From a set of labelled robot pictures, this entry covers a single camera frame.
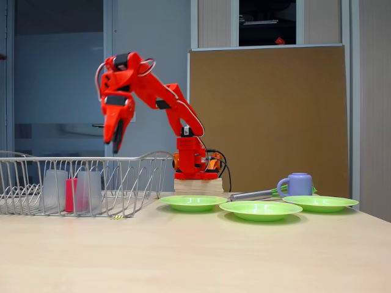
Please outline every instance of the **robotic arm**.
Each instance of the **robotic arm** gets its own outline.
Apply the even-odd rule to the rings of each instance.
[[[178,84],[162,84],[152,74],[153,59],[142,60],[135,52],[107,58],[95,75],[95,84],[104,115],[103,140],[113,142],[117,154],[130,120],[134,115],[135,93],[151,109],[165,110],[172,130],[177,136],[173,167],[176,179],[216,179],[220,163],[206,160],[206,148],[199,137],[204,135],[201,121],[183,98]],[[103,67],[99,85],[99,73]]]

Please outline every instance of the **dish rack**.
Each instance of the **dish rack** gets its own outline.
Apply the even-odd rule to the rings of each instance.
[[[34,157],[22,153],[0,151],[0,214],[45,215],[62,217],[133,217],[148,199],[159,198],[163,190],[167,163],[172,163],[170,153],[158,151],[141,157]],[[54,172],[53,207],[45,199],[45,174]],[[67,172],[71,179],[71,212],[64,209],[64,186],[60,173]],[[73,180],[79,172],[87,178],[86,198],[101,198],[101,209],[77,209],[77,190]],[[101,197],[91,194],[93,172],[100,172]]]

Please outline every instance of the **clear plastic cup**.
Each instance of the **clear plastic cup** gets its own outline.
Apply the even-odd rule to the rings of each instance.
[[[65,211],[65,181],[68,172],[63,170],[49,169],[43,179],[42,196],[39,202],[39,210],[51,214]]]
[[[102,187],[99,171],[79,171],[75,192],[78,214],[100,214],[102,212]]]

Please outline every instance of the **purple mug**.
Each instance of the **purple mug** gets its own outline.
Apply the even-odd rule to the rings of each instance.
[[[288,194],[281,191],[281,185],[288,183]],[[277,184],[277,192],[282,197],[290,195],[312,195],[312,177],[306,173],[292,173],[288,178],[280,180]]]

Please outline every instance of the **plastic plate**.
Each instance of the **plastic plate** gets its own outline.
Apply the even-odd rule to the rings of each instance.
[[[213,209],[216,204],[225,203],[224,197],[212,197],[209,195],[175,195],[162,197],[162,203],[171,205],[173,209],[183,212],[204,212]]]
[[[233,212],[237,217],[250,221],[278,221],[288,214],[301,212],[299,206],[271,201],[231,201],[220,204],[220,208]]]
[[[320,195],[298,195],[284,197],[283,201],[301,206],[303,210],[310,212],[339,212],[346,206],[354,206],[359,202],[349,198],[322,197]]]

